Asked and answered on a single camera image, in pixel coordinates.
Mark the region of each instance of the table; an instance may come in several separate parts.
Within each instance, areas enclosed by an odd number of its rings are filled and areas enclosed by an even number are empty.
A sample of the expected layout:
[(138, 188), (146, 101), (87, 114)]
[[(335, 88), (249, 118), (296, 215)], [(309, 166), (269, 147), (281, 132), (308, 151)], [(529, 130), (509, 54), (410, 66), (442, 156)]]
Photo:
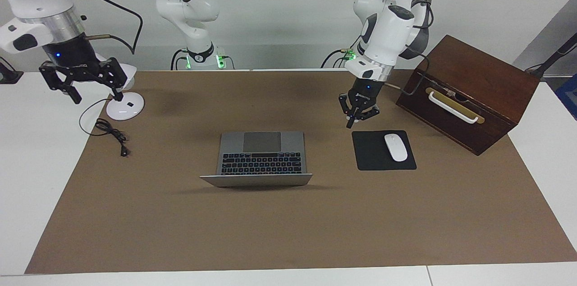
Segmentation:
[[(3, 284), (402, 284), (435, 286), (467, 284), (575, 284), (577, 263), (480, 266), (417, 266), (367, 269), (267, 270), (244, 272), (113, 273), (62, 276), (15, 276), (23, 273), (66, 181), (78, 161), (87, 135), (77, 128), (76, 118), (93, 101), (106, 96), (94, 84), (79, 84), (84, 101), (75, 106), (69, 99), (45, 87), (40, 74), (25, 74), (18, 85), (2, 87), (2, 179), (0, 204), (0, 285)], [(40, 103), (30, 100), (42, 99)], [(99, 113), (87, 113), (90, 125)], [(509, 135), (529, 171), (564, 228), (577, 242), (577, 122), (542, 83), (527, 113)], [(58, 165), (48, 169), (43, 163)]]

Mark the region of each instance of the laptop keyboard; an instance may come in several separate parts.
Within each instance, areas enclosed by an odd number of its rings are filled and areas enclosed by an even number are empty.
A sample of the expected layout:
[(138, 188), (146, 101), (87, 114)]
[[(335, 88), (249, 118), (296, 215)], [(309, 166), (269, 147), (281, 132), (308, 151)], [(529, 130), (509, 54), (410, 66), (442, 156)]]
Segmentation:
[(294, 175), (302, 173), (301, 153), (223, 154), (221, 175)]

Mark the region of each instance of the laptop touchpad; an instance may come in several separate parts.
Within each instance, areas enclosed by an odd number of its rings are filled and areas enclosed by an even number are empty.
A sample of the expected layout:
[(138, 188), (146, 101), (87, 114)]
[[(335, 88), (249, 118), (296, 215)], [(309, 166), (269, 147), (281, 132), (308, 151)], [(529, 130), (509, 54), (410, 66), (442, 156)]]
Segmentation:
[(280, 152), (280, 132), (246, 132), (243, 152)]

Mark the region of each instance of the box handle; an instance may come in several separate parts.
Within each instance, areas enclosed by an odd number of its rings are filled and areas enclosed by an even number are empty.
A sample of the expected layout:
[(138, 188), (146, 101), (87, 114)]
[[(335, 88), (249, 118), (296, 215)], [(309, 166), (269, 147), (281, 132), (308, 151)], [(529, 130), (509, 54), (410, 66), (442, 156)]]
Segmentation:
[(434, 89), (427, 88), (425, 92), (429, 94), (429, 100), (431, 100), (435, 105), (438, 105), (446, 111), (449, 111), (462, 121), (467, 122), (468, 124), (482, 124), (485, 122), (485, 118), (482, 116), (477, 115), (476, 113), (470, 111), (466, 107), (435, 91)]

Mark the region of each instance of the black mouse pad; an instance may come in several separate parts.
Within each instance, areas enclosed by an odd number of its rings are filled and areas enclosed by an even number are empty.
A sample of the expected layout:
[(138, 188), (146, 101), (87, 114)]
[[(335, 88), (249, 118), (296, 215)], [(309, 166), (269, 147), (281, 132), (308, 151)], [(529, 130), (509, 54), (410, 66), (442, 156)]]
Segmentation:
[[(408, 157), (396, 162), (385, 144), (386, 134), (397, 134), (407, 148)], [(361, 171), (415, 170), (417, 163), (404, 130), (379, 130), (375, 132), (353, 132), (353, 145), (357, 157), (357, 167)]]

